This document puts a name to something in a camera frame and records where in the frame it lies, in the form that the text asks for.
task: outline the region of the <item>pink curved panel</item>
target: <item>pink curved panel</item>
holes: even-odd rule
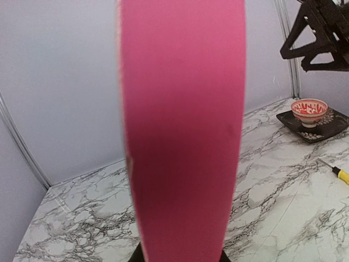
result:
[[[148,262],[218,261],[245,83],[243,0],[121,1],[127,155]]]

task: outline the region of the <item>wall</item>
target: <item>wall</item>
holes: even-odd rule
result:
[[[291,24],[298,14],[300,3],[286,1]],[[309,31],[304,31],[299,45],[309,43],[314,37]],[[329,62],[328,56],[316,57],[316,63]],[[349,114],[349,73],[348,72],[305,72],[301,69],[300,80],[302,83],[302,98],[317,98],[328,103],[334,109]]]
[[[123,158],[114,1],[0,3],[0,91],[55,184]]]
[[[291,96],[288,63],[273,0],[245,1],[247,22],[247,78],[245,110],[251,111]]]
[[[0,261],[12,261],[44,195],[0,119]]]

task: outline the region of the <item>patterned bowl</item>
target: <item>patterned bowl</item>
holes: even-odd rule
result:
[[[303,127],[313,128],[325,116],[328,105],[317,99],[301,99],[291,105],[295,118],[302,122]]]

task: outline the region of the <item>black square tray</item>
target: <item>black square tray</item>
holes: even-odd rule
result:
[[[332,108],[328,108],[325,117],[314,128],[303,127],[292,111],[283,112],[276,117],[292,132],[310,144],[331,138],[349,127],[349,117]]]

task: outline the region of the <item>marble countertop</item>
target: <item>marble countertop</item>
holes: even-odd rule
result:
[[[245,115],[225,251],[235,262],[349,261],[349,132],[309,145],[275,117]],[[126,262],[139,242],[124,163],[50,188],[14,262]]]

